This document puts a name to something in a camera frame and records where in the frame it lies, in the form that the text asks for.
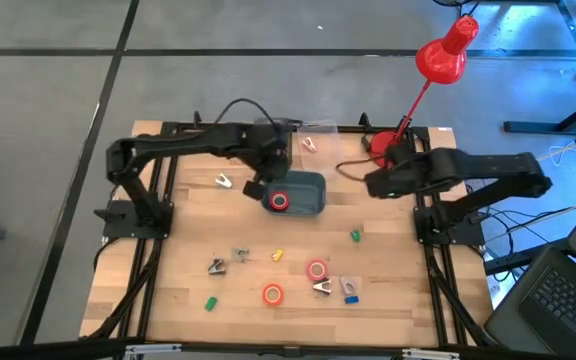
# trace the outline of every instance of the green block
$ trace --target green block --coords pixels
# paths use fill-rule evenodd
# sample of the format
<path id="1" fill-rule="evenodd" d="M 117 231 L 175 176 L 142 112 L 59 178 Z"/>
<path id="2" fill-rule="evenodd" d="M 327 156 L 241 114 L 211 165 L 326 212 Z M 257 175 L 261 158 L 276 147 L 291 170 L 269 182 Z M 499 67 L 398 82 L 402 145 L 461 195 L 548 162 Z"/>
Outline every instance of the green block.
<path id="1" fill-rule="evenodd" d="M 354 241 L 354 242 L 360 242 L 361 241 L 361 234 L 359 234 L 359 230 L 353 230 L 352 232 L 350 232 L 350 237 L 352 238 L 352 241 Z"/>
<path id="2" fill-rule="evenodd" d="M 212 308 L 214 308 L 216 304 L 217 304 L 217 298 L 211 296 L 210 299 L 208 299 L 208 302 L 206 303 L 205 306 L 206 311 L 212 311 Z"/>

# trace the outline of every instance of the laptop keyboard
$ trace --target laptop keyboard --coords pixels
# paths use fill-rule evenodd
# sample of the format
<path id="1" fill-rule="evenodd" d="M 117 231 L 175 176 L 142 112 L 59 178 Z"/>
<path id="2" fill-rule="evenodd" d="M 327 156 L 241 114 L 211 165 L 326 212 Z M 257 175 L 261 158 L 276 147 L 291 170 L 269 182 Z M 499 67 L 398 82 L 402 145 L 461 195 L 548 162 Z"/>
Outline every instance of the laptop keyboard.
<path id="1" fill-rule="evenodd" d="M 576 334 L 576 285 L 549 269 L 530 296 Z"/>

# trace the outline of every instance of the red desk lamp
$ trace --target red desk lamp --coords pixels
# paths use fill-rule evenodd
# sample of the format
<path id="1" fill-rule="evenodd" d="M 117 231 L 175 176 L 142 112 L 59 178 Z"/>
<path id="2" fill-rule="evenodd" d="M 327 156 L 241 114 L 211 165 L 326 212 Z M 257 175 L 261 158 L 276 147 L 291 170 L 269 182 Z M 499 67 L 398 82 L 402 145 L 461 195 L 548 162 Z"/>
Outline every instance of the red desk lamp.
<path id="1" fill-rule="evenodd" d="M 376 162 L 379 166 L 385 166 L 383 156 L 386 148 L 391 144 L 399 143 L 404 130 L 410 124 L 413 112 L 430 84 L 436 82 L 449 85 L 461 79 L 466 69 L 466 48 L 478 32 L 477 20 L 470 16 L 463 16 L 453 24 L 444 38 L 431 41 L 417 52 L 415 63 L 419 72 L 426 78 L 426 83 L 417 96 L 417 100 L 412 104 L 408 115 L 401 119 L 397 132 L 382 131 L 372 138 L 370 157 L 377 158 Z"/>

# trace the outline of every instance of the laptop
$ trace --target laptop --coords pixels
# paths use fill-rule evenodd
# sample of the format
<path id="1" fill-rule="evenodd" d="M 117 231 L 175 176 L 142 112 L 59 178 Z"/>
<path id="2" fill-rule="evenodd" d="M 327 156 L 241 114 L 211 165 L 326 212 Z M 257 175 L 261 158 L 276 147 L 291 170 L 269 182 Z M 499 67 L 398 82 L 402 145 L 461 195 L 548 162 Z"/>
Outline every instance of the laptop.
<path id="1" fill-rule="evenodd" d="M 576 258 L 576 227 L 568 247 Z M 545 247 L 484 327 L 511 349 L 576 357 L 576 262 Z"/>

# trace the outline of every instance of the lamp shade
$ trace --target lamp shade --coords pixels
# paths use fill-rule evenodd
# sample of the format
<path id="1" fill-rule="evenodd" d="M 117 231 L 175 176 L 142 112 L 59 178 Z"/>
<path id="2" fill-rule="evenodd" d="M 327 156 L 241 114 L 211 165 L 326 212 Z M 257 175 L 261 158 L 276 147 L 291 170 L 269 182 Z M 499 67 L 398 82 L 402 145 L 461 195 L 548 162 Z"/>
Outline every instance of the lamp shade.
<path id="1" fill-rule="evenodd" d="M 433 40 L 417 52 L 417 68 L 426 79 L 452 84 L 461 79 L 466 68 L 466 48 L 479 32 L 477 20 L 464 16 L 457 20 L 442 39 Z"/>

